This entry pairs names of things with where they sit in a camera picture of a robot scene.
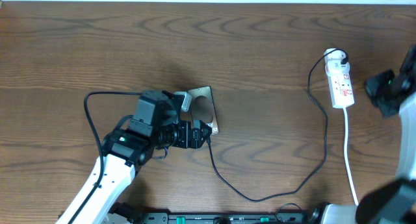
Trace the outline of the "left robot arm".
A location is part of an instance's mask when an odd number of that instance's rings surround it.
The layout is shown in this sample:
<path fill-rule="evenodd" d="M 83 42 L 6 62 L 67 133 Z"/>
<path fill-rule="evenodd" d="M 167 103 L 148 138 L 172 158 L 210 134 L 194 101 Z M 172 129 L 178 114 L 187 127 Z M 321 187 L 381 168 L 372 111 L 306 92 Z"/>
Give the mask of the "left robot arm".
<path fill-rule="evenodd" d="M 154 150 L 198 149 L 212 128 L 180 118 L 192 101 L 187 92 L 145 91 L 133 115 L 124 116 L 104 139 L 92 129 L 99 156 L 85 184 L 59 217 L 59 223 L 101 223 Z"/>

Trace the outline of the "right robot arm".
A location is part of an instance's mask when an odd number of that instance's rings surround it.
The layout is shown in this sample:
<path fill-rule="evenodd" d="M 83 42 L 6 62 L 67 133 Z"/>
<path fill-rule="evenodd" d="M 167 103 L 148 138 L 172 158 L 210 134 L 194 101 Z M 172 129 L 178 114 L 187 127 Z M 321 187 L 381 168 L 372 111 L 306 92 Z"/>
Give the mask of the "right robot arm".
<path fill-rule="evenodd" d="M 324 74 L 330 108 L 341 113 L 341 162 L 352 204 L 322 202 L 303 223 L 415 222 L 415 45 L 410 45 L 398 69 L 377 68 L 362 84 L 352 80 L 348 53 L 330 47 L 311 68 Z M 352 177 L 352 158 L 364 165 L 396 160 L 389 179 L 371 190 Z"/>

